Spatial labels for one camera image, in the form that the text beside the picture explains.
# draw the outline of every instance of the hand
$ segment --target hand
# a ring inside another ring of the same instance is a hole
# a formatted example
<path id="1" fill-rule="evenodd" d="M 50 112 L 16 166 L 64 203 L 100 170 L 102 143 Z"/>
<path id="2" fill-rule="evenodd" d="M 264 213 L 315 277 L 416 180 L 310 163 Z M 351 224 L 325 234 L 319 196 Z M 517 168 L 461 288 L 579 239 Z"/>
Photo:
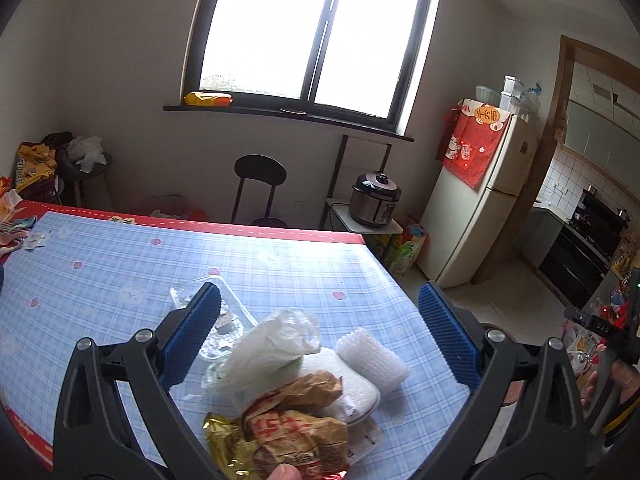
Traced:
<path id="1" fill-rule="evenodd" d="M 600 353 L 604 349 L 604 345 L 599 345 L 597 351 Z M 628 400 L 640 388 L 640 373 L 638 373 L 638 370 L 633 366 L 623 363 L 622 361 L 615 361 L 611 365 L 611 378 L 615 383 L 622 386 L 622 391 L 620 391 L 620 404 Z M 589 376 L 580 393 L 582 396 L 580 403 L 584 409 L 587 409 L 593 400 L 596 384 L 598 384 L 597 370 Z"/>
<path id="2" fill-rule="evenodd" d="M 292 465 L 280 464 L 267 480 L 302 480 L 302 476 L 300 476 L 300 471 Z"/>

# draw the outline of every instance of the electrical outlet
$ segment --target electrical outlet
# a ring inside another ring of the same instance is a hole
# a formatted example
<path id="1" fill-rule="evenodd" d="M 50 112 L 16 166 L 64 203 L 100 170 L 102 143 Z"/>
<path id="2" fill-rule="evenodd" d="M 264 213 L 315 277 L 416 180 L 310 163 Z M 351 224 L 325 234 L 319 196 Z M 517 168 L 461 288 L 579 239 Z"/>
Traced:
<path id="1" fill-rule="evenodd" d="M 554 182 L 554 187 L 563 195 L 569 193 L 569 190 L 559 182 Z"/>
<path id="2" fill-rule="evenodd" d="M 306 201 L 304 200 L 294 200 L 293 201 L 293 211 L 296 214 L 302 213 L 306 209 Z"/>

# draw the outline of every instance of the window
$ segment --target window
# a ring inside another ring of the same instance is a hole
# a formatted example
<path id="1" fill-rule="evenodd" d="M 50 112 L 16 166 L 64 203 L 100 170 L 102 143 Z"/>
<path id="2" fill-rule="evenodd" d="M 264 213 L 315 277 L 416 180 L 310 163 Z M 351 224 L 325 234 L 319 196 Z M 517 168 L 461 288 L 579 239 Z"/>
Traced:
<path id="1" fill-rule="evenodd" d="M 394 130 L 428 0 L 201 0 L 185 91 Z"/>

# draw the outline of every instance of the cardboard box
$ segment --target cardboard box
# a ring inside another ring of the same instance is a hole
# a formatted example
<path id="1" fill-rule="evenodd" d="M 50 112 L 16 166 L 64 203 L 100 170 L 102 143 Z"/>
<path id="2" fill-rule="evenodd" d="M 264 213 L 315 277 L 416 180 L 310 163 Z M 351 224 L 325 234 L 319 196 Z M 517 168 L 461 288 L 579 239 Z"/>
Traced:
<path id="1" fill-rule="evenodd" d="M 381 258 L 389 238 L 394 236 L 393 245 L 389 248 L 389 252 L 382 264 L 391 274 L 402 276 L 413 266 L 429 235 L 424 228 L 411 217 L 397 222 L 403 228 L 402 234 L 373 235 L 367 237 L 367 246 L 372 253 L 378 258 Z"/>

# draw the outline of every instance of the red table edge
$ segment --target red table edge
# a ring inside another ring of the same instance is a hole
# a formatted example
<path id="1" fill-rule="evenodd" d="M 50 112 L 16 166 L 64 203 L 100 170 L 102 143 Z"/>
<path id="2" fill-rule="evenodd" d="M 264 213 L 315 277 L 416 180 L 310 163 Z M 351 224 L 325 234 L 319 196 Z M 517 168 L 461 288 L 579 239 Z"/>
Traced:
<path id="1" fill-rule="evenodd" d="M 213 222 L 194 222 L 191 220 L 174 220 L 171 218 L 152 218 L 150 216 L 139 216 L 128 213 L 111 213 L 107 211 L 97 211 L 64 205 L 46 204 L 43 202 L 32 202 L 23 200 L 16 209 L 25 208 L 16 213 L 15 219 L 37 216 L 41 218 L 47 211 L 56 213 L 66 213 L 85 218 L 95 218 L 108 220 L 114 215 L 123 218 L 133 218 L 137 225 L 151 227 L 161 227 L 164 229 L 178 229 L 181 231 L 194 231 L 199 233 L 211 233 L 220 235 L 249 236 L 252 238 L 275 238 L 277 240 L 298 240 L 305 242 L 328 242 L 339 244 L 364 244 L 361 235 L 355 233 L 344 233 L 335 231 L 311 231 L 304 229 L 277 229 L 273 227 L 258 227 L 234 224 L 218 224 Z"/>
<path id="2" fill-rule="evenodd" d="M 133 218 L 137 225 L 160 227 L 164 229 L 178 229 L 181 231 L 194 231 L 200 233 L 223 234 L 234 236 L 249 236 L 253 238 L 275 238 L 277 240 L 298 240 L 305 242 L 328 242 L 340 244 L 364 244 L 364 239 L 359 234 L 343 233 L 333 231 L 309 231 L 302 229 L 277 229 L 271 227 L 243 226 L 232 224 L 217 224 L 211 222 L 194 222 L 191 220 L 174 220 L 167 218 L 152 218 L 149 216 L 130 215 L 123 213 L 111 213 L 106 211 L 96 211 L 78 207 L 68 207 L 43 202 L 32 202 L 30 200 L 21 201 L 16 209 L 24 208 L 16 213 L 14 219 L 37 216 L 38 219 L 47 211 L 65 213 L 84 218 L 95 218 L 108 220 L 113 216 L 123 218 Z M 14 425 L 20 436 L 24 439 L 31 450 L 49 469 L 53 469 L 53 448 L 37 433 L 35 433 L 24 421 L 16 415 L 11 408 L 4 408 L 9 420 Z"/>

